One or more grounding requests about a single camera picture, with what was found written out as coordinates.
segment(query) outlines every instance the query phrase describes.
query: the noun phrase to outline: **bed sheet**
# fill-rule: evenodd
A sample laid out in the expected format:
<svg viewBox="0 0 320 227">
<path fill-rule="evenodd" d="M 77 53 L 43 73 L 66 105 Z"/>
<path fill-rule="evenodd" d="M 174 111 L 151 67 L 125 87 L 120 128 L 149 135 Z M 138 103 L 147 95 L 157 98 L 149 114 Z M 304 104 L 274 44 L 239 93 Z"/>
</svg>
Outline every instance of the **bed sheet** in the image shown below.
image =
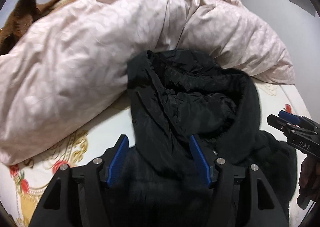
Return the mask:
<svg viewBox="0 0 320 227">
<path fill-rule="evenodd" d="M 267 116 L 277 115 L 286 104 L 294 114 L 310 117 L 310 114 L 294 85 L 278 85 L 254 79 L 260 107 L 260 128 L 285 141 L 284 135 L 267 124 Z M 32 214 L 53 174 L 63 163 L 73 166 L 87 164 L 113 147 L 120 134 L 129 137 L 129 145 L 135 144 L 130 113 L 130 101 L 122 95 L 109 108 L 47 151 L 15 166 L 0 164 L 0 200 L 19 227 L 29 225 Z M 306 155 L 297 151 L 298 174 Z M 290 202 L 290 227 L 297 227 L 307 210 L 298 207 L 296 199 L 299 186 Z"/>
</svg>

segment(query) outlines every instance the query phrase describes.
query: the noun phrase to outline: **blue textured pad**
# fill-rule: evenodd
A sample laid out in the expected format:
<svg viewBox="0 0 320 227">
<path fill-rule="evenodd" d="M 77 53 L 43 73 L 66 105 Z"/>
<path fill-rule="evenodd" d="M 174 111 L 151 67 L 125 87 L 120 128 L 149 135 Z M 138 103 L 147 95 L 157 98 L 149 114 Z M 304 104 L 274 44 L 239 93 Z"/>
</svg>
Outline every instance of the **blue textured pad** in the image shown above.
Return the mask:
<svg viewBox="0 0 320 227">
<path fill-rule="evenodd" d="M 291 113 L 288 113 L 284 110 L 279 111 L 278 114 L 279 118 L 284 119 L 290 123 L 292 123 L 293 125 L 299 125 L 300 124 L 300 118 L 296 115 L 293 115 Z"/>
<path fill-rule="evenodd" d="M 109 174 L 107 179 L 108 187 L 112 187 L 118 181 L 128 149 L 129 149 L 129 139 L 127 136 L 125 136 L 122 139 L 120 147 L 117 150 L 115 156 L 113 157 L 113 160 L 110 163 Z"/>
<path fill-rule="evenodd" d="M 193 160 L 196 164 L 196 167 L 198 169 L 198 173 L 201 177 L 201 179 L 205 182 L 205 184 L 208 186 L 210 186 L 211 184 L 211 178 L 210 178 L 210 167 L 207 163 L 207 161 L 205 160 L 205 157 L 201 151 L 201 148 L 198 145 L 197 140 L 195 139 L 195 137 L 192 135 L 190 137 L 190 151 L 193 157 Z"/>
</svg>

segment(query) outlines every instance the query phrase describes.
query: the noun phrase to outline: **red flower print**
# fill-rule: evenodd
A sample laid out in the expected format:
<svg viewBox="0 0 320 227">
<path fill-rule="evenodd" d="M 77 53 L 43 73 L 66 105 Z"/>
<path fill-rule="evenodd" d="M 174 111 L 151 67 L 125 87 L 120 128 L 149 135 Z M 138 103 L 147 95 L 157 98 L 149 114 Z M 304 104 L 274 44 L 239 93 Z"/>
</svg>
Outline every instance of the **red flower print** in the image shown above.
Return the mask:
<svg viewBox="0 0 320 227">
<path fill-rule="evenodd" d="M 59 167 L 63 164 L 68 164 L 68 162 L 64 161 L 64 160 L 58 160 L 56 163 L 54 163 L 54 165 L 52 167 L 52 174 L 55 174 L 57 172 L 57 170 L 59 169 Z"/>
<path fill-rule="evenodd" d="M 28 193 L 29 192 L 29 183 L 27 180 L 22 179 L 20 182 L 21 189 L 23 192 Z"/>
<path fill-rule="evenodd" d="M 286 112 L 289 112 L 289 113 L 292 114 L 292 108 L 291 108 L 291 106 L 290 106 L 289 104 L 286 104 L 286 105 L 285 105 L 284 110 L 285 110 Z"/>
<path fill-rule="evenodd" d="M 10 176 L 11 177 L 16 176 L 18 174 L 18 172 L 19 172 L 18 164 L 13 165 L 13 166 L 9 166 L 9 170 L 10 170 Z"/>
</svg>

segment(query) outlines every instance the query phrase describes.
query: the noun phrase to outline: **metal bolt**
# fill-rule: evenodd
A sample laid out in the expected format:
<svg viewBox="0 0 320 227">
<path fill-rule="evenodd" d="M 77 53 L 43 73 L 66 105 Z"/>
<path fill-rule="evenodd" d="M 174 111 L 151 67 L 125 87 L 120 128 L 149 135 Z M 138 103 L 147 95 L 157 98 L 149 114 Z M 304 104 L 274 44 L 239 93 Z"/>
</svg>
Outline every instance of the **metal bolt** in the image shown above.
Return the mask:
<svg viewBox="0 0 320 227">
<path fill-rule="evenodd" d="M 67 164 L 62 164 L 60 167 L 60 170 L 65 171 L 68 169 L 68 165 Z"/>
<path fill-rule="evenodd" d="M 257 171 L 259 169 L 258 165 L 256 164 L 252 164 L 250 167 L 253 171 Z"/>
<path fill-rule="evenodd" d="M 95 159 L 93 160 L 93 163 L 96 164 L 96 165 L 100 164 L 101 162 L 102 162 L 102 159 L 101 159 L 101 158 L 95 158 Z"/>
<path fill-rule="evenodd" d="M 217 158 L 217 163 L 223 165 L 226 162 L 224 158 Z"/>
</svg>

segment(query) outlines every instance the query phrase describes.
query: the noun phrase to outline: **bed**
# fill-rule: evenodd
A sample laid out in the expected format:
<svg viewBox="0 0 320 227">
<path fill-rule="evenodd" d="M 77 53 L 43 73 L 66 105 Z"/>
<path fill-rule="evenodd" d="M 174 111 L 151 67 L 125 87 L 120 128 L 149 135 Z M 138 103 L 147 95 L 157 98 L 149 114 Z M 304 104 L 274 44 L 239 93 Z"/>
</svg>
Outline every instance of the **bed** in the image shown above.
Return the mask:
<svg viewBox="0 0 320 227">
<path fill-rule="evenodd" d="M 12 165 L 0 164 L 0 200 L 18 226 L 28 226 L 61 164 L 87 164 L 120 134 L 134 145 L 130 102 L 122 94 L 127 61 L 144 49 L 175 48 L 197 48 L 223 68 L 254 76 L 260 128 L 276 139 L 285 137 L 267 124 L 269 114 L 289 104 L 294 114 L 310 117 L 284 44 L 239 0 L 77 0 L 34 23 L 0 58 L 0 98 L 9 99 L 0 108 L 10 118 L 0 116 L 0 160 Z M 305 155 L 297 156 L 299 174 Z M 296 204 L 298 191 L 290 203 L 292 227 L 306 213 Z"/>
<path fill-rule="evenodd" d="M 289 104 L 294 114 L 310 117 L 298 90 L 294 85 L 269 84 L 253 80 L 260 98 L 260 128 L 272 133 L 278 140 L 285 140 L 280 131 L 267 124 L 267 116 L 277 115 Z M 41 195 L 59 166 L 63 163 L 70 166 L 87 164 L 100 156 L 105 149 L 112 147 L 120 134 L 126 134 L 129 137 L 129 145 L 134 146 L 130 101 L 126 93 L 93 120 L 49 150 L 16 166 L 7 167 L 0 164 L 0 197 L 4 208 L 19 227 L 27 227 Z M 305 157 L 306 155 L 297 151 L 298 174 Z M 306 213 L 306 210 L 300 209 L 296 203 L 298 194 L 297 185 L 290 202 L 291 227 L 298 226 Z"/>
</svg>

